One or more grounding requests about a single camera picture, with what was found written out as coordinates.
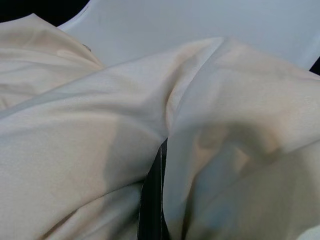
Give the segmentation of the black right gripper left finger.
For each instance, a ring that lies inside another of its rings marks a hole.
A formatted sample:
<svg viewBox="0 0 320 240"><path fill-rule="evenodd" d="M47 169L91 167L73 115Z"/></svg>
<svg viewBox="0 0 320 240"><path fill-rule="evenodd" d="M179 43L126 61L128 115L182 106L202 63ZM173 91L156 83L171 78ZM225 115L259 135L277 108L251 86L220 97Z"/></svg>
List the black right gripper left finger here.
<svg viewBox="0 0 320 240"><path fill-rule="evenodd" d="M163 146L144 180L139 210L139 240L162 240Z"/></svg>

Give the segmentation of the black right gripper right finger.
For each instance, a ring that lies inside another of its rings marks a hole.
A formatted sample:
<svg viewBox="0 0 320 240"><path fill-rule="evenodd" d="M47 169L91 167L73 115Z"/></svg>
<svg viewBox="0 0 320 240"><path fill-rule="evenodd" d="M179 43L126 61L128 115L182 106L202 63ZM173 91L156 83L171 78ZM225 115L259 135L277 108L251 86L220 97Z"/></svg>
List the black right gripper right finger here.
<svg viewBox="0 0 320 240"><path fill-rule="evenodd" d="M167 141L164 141L160 146L160 180L161 180L161 240L172 240L168 228L168 218L166 215L166 196L165 196L165 183L166 183L166 165L167 165Z"/></svg>

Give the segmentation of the white pillow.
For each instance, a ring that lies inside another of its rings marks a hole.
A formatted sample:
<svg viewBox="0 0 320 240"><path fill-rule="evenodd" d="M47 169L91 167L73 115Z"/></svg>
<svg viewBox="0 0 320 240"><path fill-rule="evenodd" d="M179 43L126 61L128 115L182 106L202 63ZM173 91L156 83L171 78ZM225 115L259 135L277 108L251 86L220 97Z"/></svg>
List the white pillow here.
<svg viewBox="0 0 320 240"><path fill-rule="evenodd" d="M164 141L171 240L320 240L320 76L223 37L104 67L0 23L0 240L136 240Z"/></svg>

